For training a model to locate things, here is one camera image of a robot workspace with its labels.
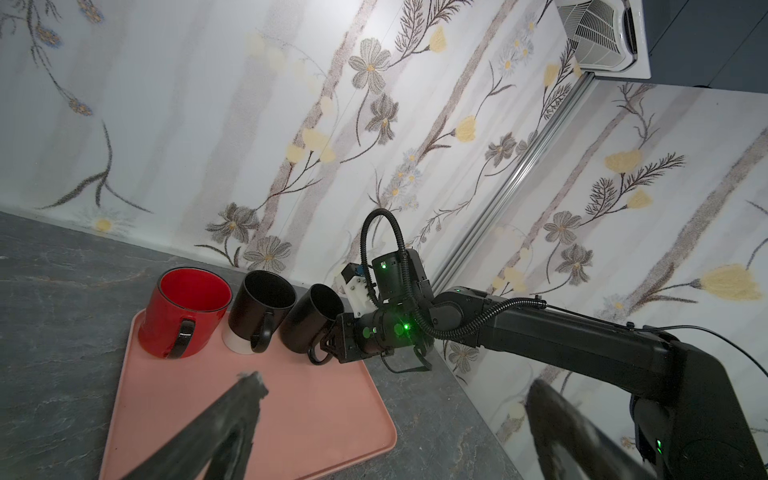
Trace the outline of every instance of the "marble countertop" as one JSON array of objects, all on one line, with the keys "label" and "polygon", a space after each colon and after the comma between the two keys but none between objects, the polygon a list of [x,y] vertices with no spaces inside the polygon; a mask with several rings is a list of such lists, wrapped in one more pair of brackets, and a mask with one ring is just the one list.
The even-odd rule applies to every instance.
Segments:
[{"label": "marble countertop", "polygon": [[[98,477],[131,317],[157,277],[242,272],[0,213],[0,478]],[[430,373],[366,361],[398,434],[389,453],[328,477],[520,478],[433,352]]]}]

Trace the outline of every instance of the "thin black wire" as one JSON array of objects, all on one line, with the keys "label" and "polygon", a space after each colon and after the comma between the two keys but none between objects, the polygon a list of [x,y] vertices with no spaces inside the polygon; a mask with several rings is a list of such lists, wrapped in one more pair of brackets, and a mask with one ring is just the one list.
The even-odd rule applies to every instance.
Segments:
[{"label": "thin black wire", "polygon": [[721,340],[724,340],[725,342],[730,344],[733,348],[739,350],[741,353],[743,353],[745,355],[746,358],[752,360],[752,363],[757,365],[757,368],[759,368],[760,371],[762,371],[763,374],[766,376],[766,378],[768,378],[768,371],[766,371],[763,368],[763,366],[760,365],[760,362],[755,360],[754,357],[752,357],[749,353],[747,353],[745,349],[741,348],[736,343],[731,342],[726,337],[720,335],[718,332],[715,332],[715,331],[710,330],[710,329],[705,329],[702,326],[698,326],[698,325],[672,325],[672,326],[654,326],[654,327],[647,327],[647,328],[636,329],[634,327],[629,327],[629,326],[621,325],[620,323],[611,323],[611,322],[608,322],[606,320],[601,320],[601,319],[595,318],[593,316],[584,315],[582,313],[571,312],[570,310],[566,310],[564,308],[560,308],[559,306],[547,305],[547,308],[551,308],[553,310],[560,310],[561,312],[570,313],[571,315],[580,316],[580,317],[583,317],[585,319],[593,320],[595,322],[604,323],[606,325],[617,326],[619,328],[622,328],[622,329],[625,329],[625,330],[628,330],[628,331],[636,331],[636,332],[661,332],[661,331],[664,331],[664,330],[694,329],[694,330],[701,330],[702,332],[711,333],[712,335],[715,335],[717,338],[719,338]]}]

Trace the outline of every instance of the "wall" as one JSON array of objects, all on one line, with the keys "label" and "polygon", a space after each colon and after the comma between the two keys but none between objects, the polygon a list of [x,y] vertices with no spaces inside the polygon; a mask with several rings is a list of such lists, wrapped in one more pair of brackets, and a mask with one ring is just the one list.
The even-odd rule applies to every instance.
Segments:
[{"label": "wall", "polygon": [[[614,322],[703,326],[768,365],[768,95],[595,83],[453,283]],[[716,337],[674,333],[725,365],[768,462],[766,378]],[[524,477],[541,477],[523,407],[535,378],[640,458],[623,390],[511,353],[439,348]]]},{"label": "wall", "polygon": [[387,207],[432,272],[581,75],[547,7],[7,4],[0,206],[301,283]]}]

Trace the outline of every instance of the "cable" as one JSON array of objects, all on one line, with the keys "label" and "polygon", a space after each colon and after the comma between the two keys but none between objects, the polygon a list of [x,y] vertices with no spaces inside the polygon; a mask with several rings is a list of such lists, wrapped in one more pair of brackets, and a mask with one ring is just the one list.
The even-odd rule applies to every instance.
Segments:
[{"label": "cable", "polygon": [[[398,255],[400,256],[400,280],[403,286],[406,288],[406,295],[408,296],[408,299],[411,300],[415,306],[418,306],[419,302],[415,298],[415,295],[413,293],[413,286],[411,285],[411,273],[409,272],[409,268],[408,268],[408,252],[406,251],[406,244],[402,239],[402,231],[400,230],[400,226],[398,225],[397,219],[395,218],[395,216],[392,215],[392,212],[390,212],[386,208],[377,208],[374,211],[372,211],[370,214],[368,214],[368,217],[366,217],[365,221],[362,222],[362,229],[360,230],[360,261],[364,266],[366,266],[365,268],[363,268],[363,272],[366,277],[366,288],[368,290],[368,297],[371,299],[373,304],[376,305],[377,308],[382,307],[382,302],[376,296],[376,291],[373,289],[371,274],[369,272],[369,269],[367,268],[368,253],[366,250],[367,248],[366,238],[368,236],[368,229],[371,223],[374,221],[374,219],[379,216],[385,217],[389,221],[389,225],[392,226],[392,231],[395,233],[395,240],[397,241]],[[414,309],[414,312],[415,312],[414,317],[415,317],[416,323],[419,325],[419,328],[424,334],[431,336],[432,338],[436,338],[438,340],[457,340],[467,335],[472,335],[473,333],[477,332],[478,329],[484,323],[488,322],[490,319],[497,316],[499,313],[505,310],[509,310],[512,307],[516,307],[516,306],[530,306],[533,308],[544,309],[546,308],[547,303],[541,299],[532,299],[532,298],[523,298],[523,297],[511,298],[504,302],[495,304],[490,309],[476,316],[474,319],[472,319],[472,321],[470,321],[466,325],[459,326],[450,330],[436,329],[431,322],[429,322],[427,319],[424,318],[424,316],[422,315],[422,311],[418,307]]]},{"label": "cable", "polygon": [[749,353],[747,353],[745,349],[741,348],[736,343],[731,342],[725,336],[720,335],[718,332],[715,332],[715,331],[710,330],[710,329],[706,329],[706,328],[704,328],[702,326],[698,326],[698,325],[649,326],[649,327],[638,329],[638,328],[634,328],[633,326],[621,325],[620,323],[611,323],[611,322],[608,322],[606,320],[601,320],[601,319],[595,318],[593,316],[584,315],[584,314],[578,313],[578,312],[572,312],[570,310],[567,310],[567,309],[564,309],[564,308],[560,308],[559,306],[547,305],[547,308],[551,308],[553,310],[560,310],[561,312],[570,313],[571,315],[580,316],[582,318],[593,320],[595,322],[604,323],[606,325],[610,325],[610,326],[613,326],[613,327],[618,327],[618,328],[627,330],[629,332],[663,332],[665,330],[676,330],[676,329],[701,330],[702,332],[707,332],[707,333],[710,333],[712,335],[715,335],[717,338],[719,338],[721,340],[724,340],[729,345],[731,345],[733,348],[739,350],[741,353],[743,353],[745,355],[746,358],[752,360],[752,363],[757,365],[757,368],[759,368],[760,371],[763,372],[763,374],[766,376],[766,378],[768,378],[768,371],[766,371],[765,368],[763,368],[763,366],[760,365],[760,363],[757,360],[755,360],[754,357],[752,357]]}]

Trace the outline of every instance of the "tray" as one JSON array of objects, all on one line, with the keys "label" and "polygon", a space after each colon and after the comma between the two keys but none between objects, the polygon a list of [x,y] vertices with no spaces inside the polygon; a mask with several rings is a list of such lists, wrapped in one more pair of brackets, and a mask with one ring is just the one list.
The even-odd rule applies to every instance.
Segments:
[{"label": "tray", "polygon": [[394,448],[397,432],[363,362],[314,366],[272,338],[265,353],[238,355],[221,339],[186,359],[158,359],[131,322],[101,463],[102,480],[122,478],[226,392],[241,372],[261,372],[261,401],[245,478],[319,478]]}]

